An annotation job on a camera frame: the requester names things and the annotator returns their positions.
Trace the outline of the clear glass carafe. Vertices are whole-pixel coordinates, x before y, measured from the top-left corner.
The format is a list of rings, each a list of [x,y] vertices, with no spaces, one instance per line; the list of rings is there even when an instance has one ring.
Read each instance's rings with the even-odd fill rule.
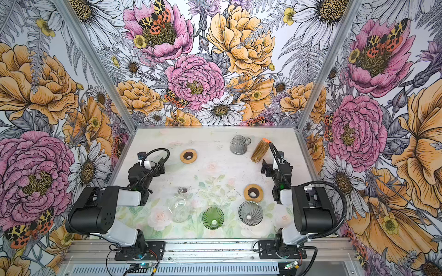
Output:
[[[192,215],[192,206],[185,197],[187,191],[185,187],[178,187],[177,194],[168,202],[168,209],[171,213],[172,220],[176,223],[183,223]]]

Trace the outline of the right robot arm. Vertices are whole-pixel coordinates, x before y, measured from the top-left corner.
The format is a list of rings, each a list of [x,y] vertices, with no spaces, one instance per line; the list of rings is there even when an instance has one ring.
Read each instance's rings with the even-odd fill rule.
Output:
[[[310,181],[298,186],[291,185],[293,167],[289,163],[277,165],[262,162],[261,173],[274,182],[273,200],[279,205],[292,207],[292,221],[278,229],[273,243],[261,242],[262,259],[303,258],[300,247],[306,242],[329,236],[338,228],[338,221],[332,203],[326,192],[330,187],[340,192],[326,181]]]

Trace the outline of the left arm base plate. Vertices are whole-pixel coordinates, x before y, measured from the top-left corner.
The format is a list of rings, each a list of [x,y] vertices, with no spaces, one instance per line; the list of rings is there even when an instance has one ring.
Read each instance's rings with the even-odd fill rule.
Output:
[[[161,261],[165,245],[165,241],[147,241],[141,248],[136,245],[122,247],[114,259],[115,261]]]

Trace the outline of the brown coffee filter stack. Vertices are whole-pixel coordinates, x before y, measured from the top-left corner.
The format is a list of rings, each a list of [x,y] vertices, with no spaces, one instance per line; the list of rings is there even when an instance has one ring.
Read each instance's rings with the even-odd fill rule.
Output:
[[[258,145],[256,146],[256,148],[251,156],[252,162],[258,163],[260,160],[262,160],[262,158],[265,156],[265,154],[269,150],[269,144],[270,144],[270,141],[266,138],[262,138],[259,141]]]

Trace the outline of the green glass dripper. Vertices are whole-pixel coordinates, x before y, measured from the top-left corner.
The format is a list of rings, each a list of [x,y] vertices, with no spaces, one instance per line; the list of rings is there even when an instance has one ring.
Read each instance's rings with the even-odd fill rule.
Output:
[[[202,222],[206,229],[217,230],[224,223],[224,213],[218,207],[210,207],[203,212]]]

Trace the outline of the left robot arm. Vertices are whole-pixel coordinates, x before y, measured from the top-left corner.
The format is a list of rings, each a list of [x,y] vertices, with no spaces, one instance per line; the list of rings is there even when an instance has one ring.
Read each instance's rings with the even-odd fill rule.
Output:
[[[136,163],[129,169],[127,187],[107,186],[84,189],[69,212],[66,229],[82,236],[100,237],[117,246],[128,258],[142,259],[148,246],[142,230],[129,227],[116,218],[118,207],[143,207],[152,191],[149,189],[154,177],[165,173],[166,159],[151,162],[150,167]]]

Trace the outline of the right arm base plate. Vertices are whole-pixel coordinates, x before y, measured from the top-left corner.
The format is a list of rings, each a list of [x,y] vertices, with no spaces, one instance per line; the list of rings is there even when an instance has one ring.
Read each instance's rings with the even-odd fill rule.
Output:
[[[276,244],[275,240],[259,240],[253,247],[260,259],[305,259],[306,250],[297,246]]]

